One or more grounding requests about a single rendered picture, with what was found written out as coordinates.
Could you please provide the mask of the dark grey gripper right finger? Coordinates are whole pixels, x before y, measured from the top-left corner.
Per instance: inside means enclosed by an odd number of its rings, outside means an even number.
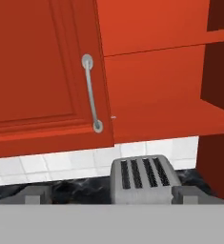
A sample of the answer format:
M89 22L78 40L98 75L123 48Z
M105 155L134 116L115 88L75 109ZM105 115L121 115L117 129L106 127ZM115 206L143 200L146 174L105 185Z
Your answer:
M172 187L172 203L184 205L211 205L223 204L224 199L208 195L196 186L174 186Z

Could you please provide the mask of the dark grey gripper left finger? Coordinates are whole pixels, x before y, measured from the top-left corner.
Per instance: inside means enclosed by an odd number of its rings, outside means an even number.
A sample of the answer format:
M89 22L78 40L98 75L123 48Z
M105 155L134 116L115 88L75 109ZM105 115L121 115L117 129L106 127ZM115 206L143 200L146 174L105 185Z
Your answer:
M20 193L0 199L0 204L41 205L51 202L51 192L48 186L28 186Z

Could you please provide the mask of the red tall cabinet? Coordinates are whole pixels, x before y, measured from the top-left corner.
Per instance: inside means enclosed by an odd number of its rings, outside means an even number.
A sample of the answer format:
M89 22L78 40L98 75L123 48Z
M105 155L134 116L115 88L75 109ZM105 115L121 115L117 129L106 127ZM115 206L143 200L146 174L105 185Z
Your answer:
M213 192L224 199L224 134L199 137L196 169Z

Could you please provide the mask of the red cabinet door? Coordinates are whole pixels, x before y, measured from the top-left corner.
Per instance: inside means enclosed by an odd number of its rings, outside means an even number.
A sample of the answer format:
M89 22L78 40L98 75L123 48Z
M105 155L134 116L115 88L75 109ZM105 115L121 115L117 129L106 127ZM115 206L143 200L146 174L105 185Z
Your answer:
M0 158L113 144L96 0L0 0Z

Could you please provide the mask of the red open shelf unit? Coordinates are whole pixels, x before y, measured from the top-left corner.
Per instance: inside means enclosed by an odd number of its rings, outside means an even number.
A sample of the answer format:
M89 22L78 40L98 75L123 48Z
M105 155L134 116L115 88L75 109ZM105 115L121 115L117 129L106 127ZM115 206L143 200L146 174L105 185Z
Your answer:
M97 0L117 143L224 133L201 99L210 0Z

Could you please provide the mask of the grey four-slot toaster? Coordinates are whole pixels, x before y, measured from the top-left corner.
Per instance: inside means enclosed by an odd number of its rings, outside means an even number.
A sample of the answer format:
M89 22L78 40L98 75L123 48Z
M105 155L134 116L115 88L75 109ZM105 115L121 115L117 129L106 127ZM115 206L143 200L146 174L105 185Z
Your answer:
M162 154L115 159L111 167L112 204L171 204L181 182Z

